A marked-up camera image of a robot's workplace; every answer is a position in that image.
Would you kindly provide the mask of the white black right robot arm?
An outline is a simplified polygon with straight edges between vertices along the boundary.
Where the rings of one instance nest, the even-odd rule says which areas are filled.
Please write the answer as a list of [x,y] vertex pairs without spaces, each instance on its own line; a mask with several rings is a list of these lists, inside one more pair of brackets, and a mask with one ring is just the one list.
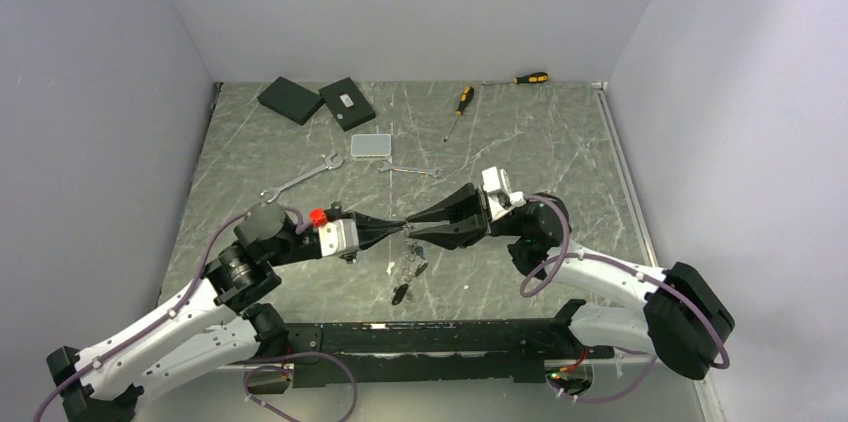
[[653,355],[691,380],[730,366],[726,342],[735,321],[693,266],[642,265],[573,241],[568,212],[557,197],[494,195],[466,184],[406,220],[419,226],[410,238],[446,250],[467,248],[485,237],[513,238],[508,252],[523,276],[523,298],[559,283],[610,301],[608,307],[566,306],[563,322],[550,333],[553,348],[564,357],[585,348],[618,347]]

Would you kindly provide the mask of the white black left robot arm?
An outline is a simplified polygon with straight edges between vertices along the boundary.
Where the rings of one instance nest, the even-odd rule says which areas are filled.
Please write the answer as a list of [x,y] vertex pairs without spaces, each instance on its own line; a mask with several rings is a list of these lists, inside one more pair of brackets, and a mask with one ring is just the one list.
[[324,257],[355,257],[405,224],[340,205],[305,219],[259,203],[229,220],[235,240],[204,254],[176,295],[105,340],[52,352],[47,365],[70,421],[131,421],[141,406],[234,362],[272,362],[292,352],[289,330],[263,297],[282,282],[277,268]]

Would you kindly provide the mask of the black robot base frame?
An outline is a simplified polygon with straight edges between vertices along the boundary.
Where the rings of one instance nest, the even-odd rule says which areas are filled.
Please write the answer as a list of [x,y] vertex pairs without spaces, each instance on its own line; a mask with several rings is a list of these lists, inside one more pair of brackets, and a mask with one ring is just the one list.
[[609,346],[587,347],[561,316],[459,321],[286,323],[261,343],[258,358],[299,355],[297,388],[343,383],[329,354],[359,383],[509,379],[541,383],[558,364],[606,360]]

